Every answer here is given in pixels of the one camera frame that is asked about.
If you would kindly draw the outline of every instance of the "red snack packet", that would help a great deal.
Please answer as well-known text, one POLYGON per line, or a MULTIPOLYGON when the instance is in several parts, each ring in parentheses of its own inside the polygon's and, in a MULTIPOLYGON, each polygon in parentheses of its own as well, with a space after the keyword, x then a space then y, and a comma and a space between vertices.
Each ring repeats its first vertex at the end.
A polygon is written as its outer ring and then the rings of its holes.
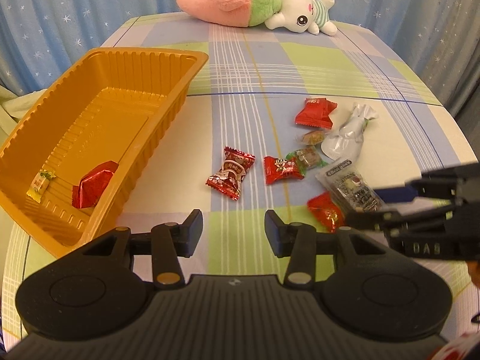
POLYGON ((327 128, 330 130, 333 126, 333 122, 328 115, 336 107, 336 103, 332 103, 324 97, 305 99, 305 107, 295 117, 295 123, 312 127, 327 128))
POLYGON ((255 156, 230 147, 225 147, 224 151, 225 160, 222 168, 207 179, 206 185, 215 188, 233 200, 238 200, 242 181, 254 164, 255 156))
POLYGON ((75 208, 96 205, 118 166, 116 162, 107 161, 88 172, 78 186, 73 186, 71 205, 75 208))
POLYGON ((302 180, 304 177, 294 160, 287 161, 283 158, 267 156, 263 159, 263 163, 265 164, 265 182, 267 184, 282 179, 302 180))
POLYGON ((307 207, 313 216, 324 225, 330 233, 344 225, 342 211, 330 199, 330 193, 325 192, 310 199, 307 207))

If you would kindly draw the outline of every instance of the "silver bolt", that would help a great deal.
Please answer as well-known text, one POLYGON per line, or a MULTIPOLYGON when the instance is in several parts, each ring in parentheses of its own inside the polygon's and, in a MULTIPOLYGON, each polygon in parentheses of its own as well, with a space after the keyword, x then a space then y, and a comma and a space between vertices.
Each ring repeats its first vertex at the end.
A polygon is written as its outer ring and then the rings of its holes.
POLYGON ((293 284, 307 284, 311 281, 311 276, 305 272, 293 272, 289 274, 288 280, 293 284))

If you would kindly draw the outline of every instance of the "wrapped candy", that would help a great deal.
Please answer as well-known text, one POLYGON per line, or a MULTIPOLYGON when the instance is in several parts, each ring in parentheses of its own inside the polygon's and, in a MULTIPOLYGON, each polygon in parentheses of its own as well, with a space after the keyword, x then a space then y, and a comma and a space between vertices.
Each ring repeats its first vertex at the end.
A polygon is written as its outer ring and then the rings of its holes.
POLYGON ((206 185, 220 191, 233 200, 238 200, 242 181, 255 162, 255 156, 240 150, 225 147, 222 167, 207 179, 206 185))
POLYGON ((35 178, 28 188, 27 196, 31 197, 37 203, 40 203, 42 199, 42 195, 45 193, 47 187, 49 186, 50 181, 52 178, 55 177, 55 173, 42 169, 40 172, 37 173, 35 178))
POLYGON ((322 160, 314 146, 307 146, 303 149, 292 151, 291 153, 288 153, 285 158, 288 161, 295 161, 303 176, 305 176, 308 169, 327 165, 327 163, 322 160))
POLYGON ((332 131, 322 142, 322 151, 332 160, 340 157, 356 161, 363 145, 363 132, 369 120, 378 118, 377 112, 369 105, 357 104, 338 131, 332 131))
POLYGON ((303 143, 304 145, 315 146, 319 143, 322 143, 324 139, 325 133, 323 132, 323 130, 315 130, 303 134, 301 137, 298 138, 298 141, 300 143, 303 143))
POLYGON ((295 123, 304 126, 327 128, 330 130, 333 126, 333 122, 328 115, 336 107, 336 103, 328 101, 325 97, 306 99, 305 107, 295 117, 295 123))
POLYGON ((310 199, 307 208, 330 233, 344 225, 342 211, 332 202, 328 192, 310 199))
POLYGON ((295 161, 285 160, 283 158, 274 158, 267 156, 263 159, 265 165, 265 182, 272 184, 282 179, 303 179, 304 175, 300 172, 295 161))
POLYGON ((376 211, 385 204, 354 167, 350 159, 337 160, 322 168, 316 178, 332 194, 343 212, 376 211))
POLYGON ((92 169, 72 188, 71 205, 75 208, 93 207, 107 187, 118 164, 107 161, 92 169))

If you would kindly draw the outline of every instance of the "white candy wrapper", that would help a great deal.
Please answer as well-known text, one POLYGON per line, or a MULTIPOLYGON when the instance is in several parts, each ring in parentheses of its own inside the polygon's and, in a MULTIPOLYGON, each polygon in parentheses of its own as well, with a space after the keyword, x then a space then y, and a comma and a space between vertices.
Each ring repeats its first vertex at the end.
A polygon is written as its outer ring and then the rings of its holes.
POLYGON ((362 150, 367 123, 376 118, 378 113, 372 107, 354 103, 349 119, 338 130, 327 134, 322 142, 322 151, 332 160, 343 157, 356 161, 362 150))

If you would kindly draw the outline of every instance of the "black robotic claw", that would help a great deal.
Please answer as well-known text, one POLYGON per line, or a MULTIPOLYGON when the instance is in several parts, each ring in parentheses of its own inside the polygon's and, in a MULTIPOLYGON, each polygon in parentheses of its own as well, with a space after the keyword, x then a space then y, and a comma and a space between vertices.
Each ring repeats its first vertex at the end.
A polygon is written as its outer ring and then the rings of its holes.
POLYGON ((397 210, 351 212, 346 223, 359 230, 383 231, 390 247, 409 257, 480 260, 480 164, 422 173, 408 185, 418 196, 450 202, 410 215, 397 210))

